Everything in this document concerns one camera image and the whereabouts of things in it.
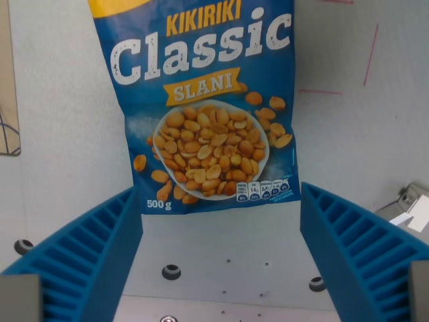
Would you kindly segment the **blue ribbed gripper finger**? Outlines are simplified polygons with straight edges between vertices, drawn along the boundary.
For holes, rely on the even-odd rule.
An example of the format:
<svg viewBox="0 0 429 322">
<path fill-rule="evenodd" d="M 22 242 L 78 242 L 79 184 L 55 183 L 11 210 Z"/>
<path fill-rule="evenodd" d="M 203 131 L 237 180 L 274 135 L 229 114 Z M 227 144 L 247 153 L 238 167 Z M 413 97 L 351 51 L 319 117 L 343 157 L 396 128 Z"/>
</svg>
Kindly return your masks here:
<svg viewBox="0 0 429 322">
<path fill-rule="evenodd" d="M 408 272 L 427 244 L 307 182 L 300 231 L 341 321 L 411 321 Z"/>
<path fill-rule="evenodd" d="M 135 187 L 71 221 L 16 260 L 5 276 L 38 276 L 42 321 L 112 321 L 143 225 Z"/>
</svg>

